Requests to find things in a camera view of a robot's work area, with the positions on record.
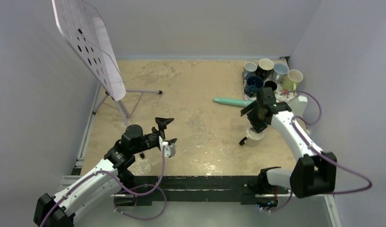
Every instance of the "mug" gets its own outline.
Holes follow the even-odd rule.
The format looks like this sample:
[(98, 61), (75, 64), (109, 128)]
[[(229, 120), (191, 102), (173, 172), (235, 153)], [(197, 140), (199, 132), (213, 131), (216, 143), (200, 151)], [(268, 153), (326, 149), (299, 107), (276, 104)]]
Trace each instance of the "mug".
[(258, 61), (256, 76), (260, 77), (262, 80), (266, 80), (271, 74), (273, 68), (274, 62), (268, 58), (263, 58)]
[(297, 85), (303, 80), (303, 74), (298, 70), (290, 70), (284, 78), (282, 88), (288, 91), (295, 91)]
[(244, 93), (249, 97), (255, 96), (257, 91), (262, 88), (264, 82), (261, 78), (253, 76), (247, 79), (246, 84), (244, 85)]
[(279, 84), (288, 72), (289, 66), (281, 62), (276, 63), (274, 65), (274, 69), (271, 72), (270, 79), (271, 81)]
[(273, 91), (275, 91), (276, 89), (278, 89), (278, 85), (277, 85), (275, 82), (270, 81), (270, 80), (268, 80), (267, 82), (265, 82), (264, 87), (270, 87)]
[(256, 70), (257, 65), (254, 62), (246, 62), (246, 64), (244, 64), (243, 79), (248, 79), (252, 76), (255, 76)]

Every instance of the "black mug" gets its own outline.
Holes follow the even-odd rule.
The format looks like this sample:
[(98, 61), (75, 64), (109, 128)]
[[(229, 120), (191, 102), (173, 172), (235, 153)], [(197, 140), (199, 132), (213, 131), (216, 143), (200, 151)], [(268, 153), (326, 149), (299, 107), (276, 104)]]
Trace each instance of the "black mug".
[(263, 58), (258, 61), (258, 66), (256, 70), (256, 76), (260, 77), (262, 80), (266, 80), (274, 69), (274, 62), (268, 58)]
[(278, 89), (278, 85), (275, 82), (270, 81), (270, 80), (265, 82), (264, 87), (270, 87), (273, 91)]

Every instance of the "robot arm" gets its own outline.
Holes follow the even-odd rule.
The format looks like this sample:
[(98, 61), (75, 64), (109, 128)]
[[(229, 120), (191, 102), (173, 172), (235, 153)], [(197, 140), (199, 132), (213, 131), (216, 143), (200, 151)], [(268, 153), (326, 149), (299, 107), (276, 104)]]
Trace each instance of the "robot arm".
[[(164, 130), (173, 120), (173, 118), (155, 118), (158, 130), (153, 127), (152, 133), (147, 135), (143, 135), (139, 125), (129, 126), (122, 138), (87, 174), (53, 196), (44, 194), (39, 198), (34, 213), (34, 223), (41, 226), (42, 220), (56, 206), (48, 216), (44, 227), (73, 227), (92, 207), (121, 190), (121, 186), (111, 176), (97, 171), (107, 171), (117, 176), (124, 186), (134, 187), (134, 176), (128, 167), (135, 162), (135, 154), (158, 147), (160, 151), (164, 151), (165, 157), (175, 155), (177, 139), (164, 140)], [(76, 188), (68, 196), (67, 193), (74, 187)]]
[[(286, 141), (297, 161), (293, 171), (280, 167), (262, 169), (254, 185), (259, 191), (265, 192), (274, 186), (282, 186), (291, 189), (297, 198), (304, 198), (332, 192), (335, 189), (336, 167), (321, 159), (306, 146), (292, 124), (295, 124), (310, 141), (313, 148), (322, 150), (308, 137), (296, 120), (292, 122), (292, 110), (285, 102), (277, 103), (270, 88), (258, 91), (257, 101), (242, 109), (241, 115), (245, 114), (257, 133), (272, 125)], [(336, 161), (332, 152), (324, 155)]]

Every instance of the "green mug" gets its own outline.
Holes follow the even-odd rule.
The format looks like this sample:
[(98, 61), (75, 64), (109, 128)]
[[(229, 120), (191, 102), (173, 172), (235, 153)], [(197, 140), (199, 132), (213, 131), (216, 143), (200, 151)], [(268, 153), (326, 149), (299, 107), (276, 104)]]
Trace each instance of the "green mug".
[(303, 74), (298, 70), (289, 70), (284, 77), (282, 88), (288, 91), (295, 91), (298, 84), (303, 80)]

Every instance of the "table surface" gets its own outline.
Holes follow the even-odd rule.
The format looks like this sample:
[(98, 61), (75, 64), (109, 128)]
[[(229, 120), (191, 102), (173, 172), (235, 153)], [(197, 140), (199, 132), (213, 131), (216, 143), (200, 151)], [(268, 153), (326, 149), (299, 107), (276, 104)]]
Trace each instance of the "table surface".
[[(126, 88), (164, 91), (144, 94), (129, 122), (149, 133), (156, 126), (155, 117), (175, 118), (165, 134), (167, 139), (178, 138), (177, 151), (166, 159), (165, 175), (257, 175), (266, 167), (294, 168), (292, 153), (272, 126), (257, 147), (239, 146), (249, 125), (246, 116), (240, 117), (242, 108), (213, 102), (214, 97), (243, 98), (245, 62), (118, 61)], [(137, 93), (127, 93), (122, 101), (131, 111), (138, 98)], [(115, 106), (111, 99), (105, 103)], [(95, 116), (82, 174), (126, 129), (119, 112), (108, 105), (102, 105)], [(129, 170), (135, 175), (158, 175), (160, 152), (152, 149), (145, 155), (145, 159), (137, 156)]]

